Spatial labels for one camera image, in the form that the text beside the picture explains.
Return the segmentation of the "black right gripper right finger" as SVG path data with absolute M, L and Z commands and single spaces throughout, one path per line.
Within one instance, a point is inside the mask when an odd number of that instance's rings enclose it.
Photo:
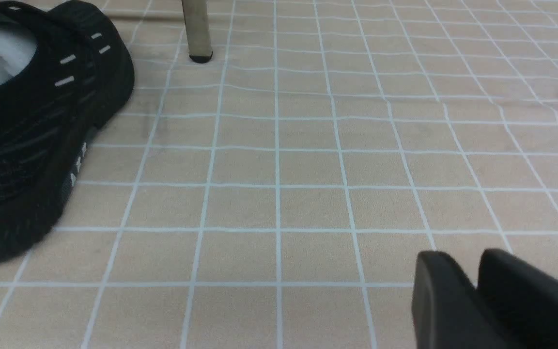
M 506 251 L 480 258 L 478 293 L 527 349 L 558 349 L 558 279 Z

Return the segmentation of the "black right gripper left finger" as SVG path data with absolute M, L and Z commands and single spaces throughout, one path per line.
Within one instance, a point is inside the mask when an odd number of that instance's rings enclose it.
M 459 264 L 447 253 L 417 254 L 412 319 L 418 349 L 515 349 Z

